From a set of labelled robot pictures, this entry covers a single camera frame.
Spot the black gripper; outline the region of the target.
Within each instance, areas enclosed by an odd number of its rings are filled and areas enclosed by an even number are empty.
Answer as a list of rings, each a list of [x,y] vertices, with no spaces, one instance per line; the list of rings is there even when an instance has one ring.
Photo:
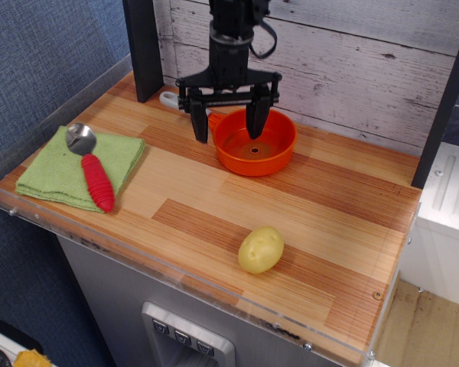
[[[209,38],[209,66],[202,72],[181,77],[178,107],[189,112],[197,141],[206,144],[208,117],[206,107],[246,105],[246,129],[251,139],[263,132],[270,104],[279,101],[276,72],[248,68],[253,37],[235,39],[227,36]]]

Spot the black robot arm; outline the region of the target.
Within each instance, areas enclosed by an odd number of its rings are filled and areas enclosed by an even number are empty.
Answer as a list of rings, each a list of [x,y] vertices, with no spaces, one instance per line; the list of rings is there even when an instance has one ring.
[[[252,70],[249,55],[263,60],[276,49],[263,54],[252,45],[254,27],[259,26],[277,41],[275,31],[264,21],[268,1],[211,1],[213,19],[209,27],[209,66],[202,72],[181,77],[178,107],[190,115],[195,138],[208,139],[206,109],[217,106],[245,106],[246,130],[251,139],[264,130],[270,108],[279,100],[277,72]]]

